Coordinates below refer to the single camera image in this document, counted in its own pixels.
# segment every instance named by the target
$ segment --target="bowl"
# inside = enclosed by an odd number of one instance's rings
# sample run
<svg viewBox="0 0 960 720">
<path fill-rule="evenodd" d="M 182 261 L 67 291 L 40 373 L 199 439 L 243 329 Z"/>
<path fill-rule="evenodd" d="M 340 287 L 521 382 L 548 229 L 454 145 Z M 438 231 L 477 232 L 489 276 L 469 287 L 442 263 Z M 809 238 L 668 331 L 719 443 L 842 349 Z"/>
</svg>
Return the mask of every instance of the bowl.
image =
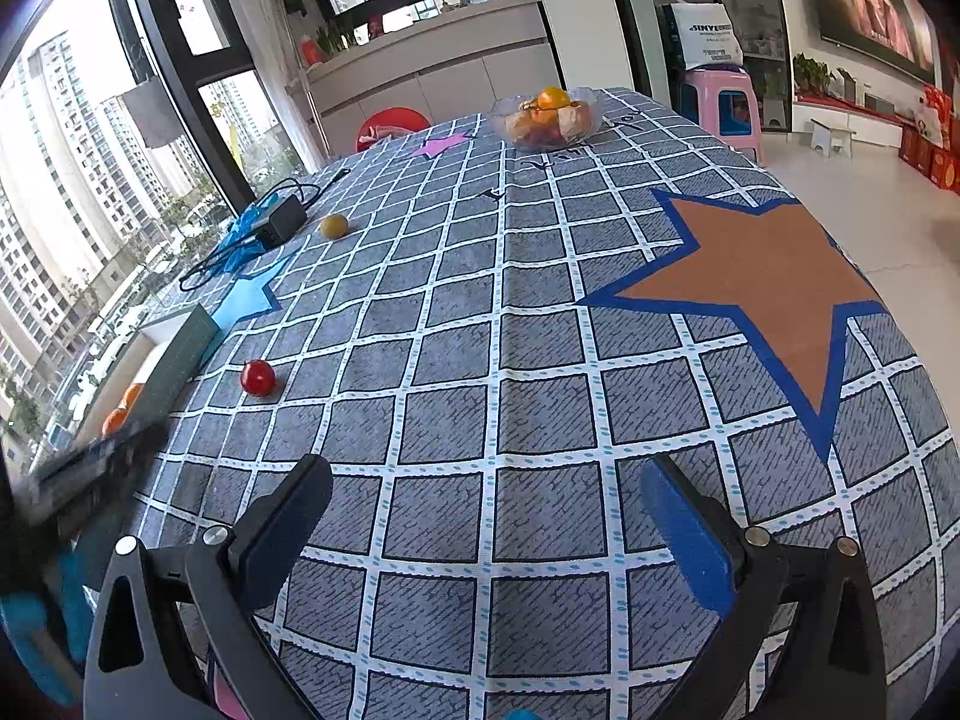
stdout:
<svg viewBox="0 0 960 720">
<path fill-rule="evenodd" d="M 603 104 L 592 89 L 569 92 L 570 105 L 559 110 L 531 106 L 534 98 L 504 98 L 493 103 L 490 124 L 504 141 L 520 151 L 558 151 L 600 131 Z"/>
</svg>

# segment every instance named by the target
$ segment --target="orange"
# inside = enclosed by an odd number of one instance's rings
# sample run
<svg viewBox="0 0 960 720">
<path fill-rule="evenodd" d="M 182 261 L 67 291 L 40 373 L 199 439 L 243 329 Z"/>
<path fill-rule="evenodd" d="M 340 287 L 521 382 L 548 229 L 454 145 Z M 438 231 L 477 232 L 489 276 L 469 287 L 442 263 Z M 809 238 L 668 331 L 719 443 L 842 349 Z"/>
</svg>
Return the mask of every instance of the orange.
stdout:
<svg viewBox="0 0 960 720">
<path fill-rule="evenodd" d="M 557 108 L 566 108 L 568 105 L 570 105 L 570 95 L 556 86 L 548 86 L 536 97 L 536 106 L 539 108 L 557 110 Z"/>
<path fill-rule="evenodd" d="M 100 429 L 100 434 L 106 438 L 107 436 L 111 436 L 112 434 L 116 433 L 120 429 L 120 426 L 123 425 L 126 418 L 126 409 L 114 409 L 104 420 L 104 425 Z"/>
<path fill-rule="evenodd" d="M 127 387 L 127 391 L 123 393 L 123 398 L 120 400 L 120 408 L 130 409 L 133 408 L 133 401 L 140 396 L 140 391 L 143 389 L 143 385 L 139 382 L 136 384 L 131 384 Z"/>
</svg>

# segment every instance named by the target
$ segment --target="pink star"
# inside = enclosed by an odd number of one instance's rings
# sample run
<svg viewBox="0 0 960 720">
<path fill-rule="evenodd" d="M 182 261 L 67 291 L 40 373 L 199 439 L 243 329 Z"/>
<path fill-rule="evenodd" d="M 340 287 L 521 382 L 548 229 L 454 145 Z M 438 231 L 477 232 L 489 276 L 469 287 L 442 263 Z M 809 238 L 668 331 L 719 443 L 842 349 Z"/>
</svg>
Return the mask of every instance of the pink star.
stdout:
<svg viewBox="0 0 960 720">
<path fill-rule="evenodd" d="M 448 138 L 435 138 L 434 140 L 428 140 L 420 148 L 414 151 L 410 156 L 418 157 L 423 154 L 428 159 L 439 156 L 443 154 L 448 148 L 453 148 L 453 146 L 459 146 L 460 143 L 467 143 L 469 138 L 464 135 L 462 132 L 458 132 L 456 135 L 450 135 Z"/>
</svg>

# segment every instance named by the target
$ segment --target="white bag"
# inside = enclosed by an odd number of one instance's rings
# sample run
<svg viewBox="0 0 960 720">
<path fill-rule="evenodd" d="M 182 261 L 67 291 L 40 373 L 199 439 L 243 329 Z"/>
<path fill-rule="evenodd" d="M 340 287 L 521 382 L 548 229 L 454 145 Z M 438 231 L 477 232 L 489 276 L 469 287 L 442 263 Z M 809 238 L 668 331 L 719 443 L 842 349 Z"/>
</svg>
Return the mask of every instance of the white bag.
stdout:
<svg viewBox="0 0 960 720">
<path fill-rule="evenodd" d="M 917 130 L 930 143 L 938 148 L 944 147 L 944 135 L 940 129 L 940 114 L 936 108 L 920 105 L 917 108 Z"/>
<path fill-rule="evenodd" d="M 743 50 L 723 4 L 674 2 L 664 11 L 686 70 L 709 65 L 743 66 Z"/>
</svg>

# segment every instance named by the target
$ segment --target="high-rise building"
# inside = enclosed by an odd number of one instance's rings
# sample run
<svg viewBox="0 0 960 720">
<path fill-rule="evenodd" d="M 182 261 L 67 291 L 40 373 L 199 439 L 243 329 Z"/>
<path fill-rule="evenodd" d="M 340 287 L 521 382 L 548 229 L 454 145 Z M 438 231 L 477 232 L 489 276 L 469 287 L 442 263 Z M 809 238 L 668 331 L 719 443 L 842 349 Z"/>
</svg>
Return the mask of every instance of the high-rise building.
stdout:
<svg viewBox="0 0 960 720">
<path fill-rule="evenodd" d="M 67 187 L 86 195 L 83 205 L 93 213 L 99 208 L 103 220 L 124 240 L 141 231 L 152 242 L 162 239 L 157 219 L 148 215 L 131 182 L 124 175 L 92 105 L 76 73 L 69 34 L 62 32 L 35 50 L 27 60 L 26 92 L 37 109 L 40 134 L 45 141 L 57 139 L 66 145 L 78 186 Z M 143 196 L 149 197 L 141 188 Z"/>
<path fill-rule="evenodd" d="M 113 130 L 124 156 L 133 169 L 133 174 L 150 197 L 151 204 L 155 209 L 160 210 L 170 199 L 170 194 L 160 183 L 160 177 L 157 176 L 154 166 L 147 158 L 147 148 L 140 138 L 136 124 L 127 112 L 126 105 L 121 98 L 109 98 L 104 100 L 101 107 L 110 129 Z"/>
<path fill-rule="evenodd" d="M 241 151 L 251 151 L 261 140 L 260 128 L 244 103 L 243 95 L 233 79 L 217 81 L 205 87 L 210 112 L 215 121 L 232 124 L 237 133 Z"/>
<path fill-rule="evenodd" d="M 160 185 L 103 116 L 67 33 L 19 57 L 0 84 L 0 360 L 40 401 L 83 345 L 90 303 L 106 302 L 136 266 L 125 241 L 162 240 Z M 11 408 L 0 394 L 0 416 Z"/>
<path fill-rule="evenodd" d="M 105 100 L 102 108 L 120 148 L 157 212 L 171 199 L 184 196 L 196 186 L 195 175 L 202 175 L 203 169 L 184 135 L 167 146 L 148 148 L 121 95 Z"/>
<path fill-rule="evenodd" d="M 78 350 L 83 315 L 47 271 L 0 182 L 0 360 L 18 389 L 50 394 Z M 13 401 L 0 395 L 0 416 Z"/>
</svg>

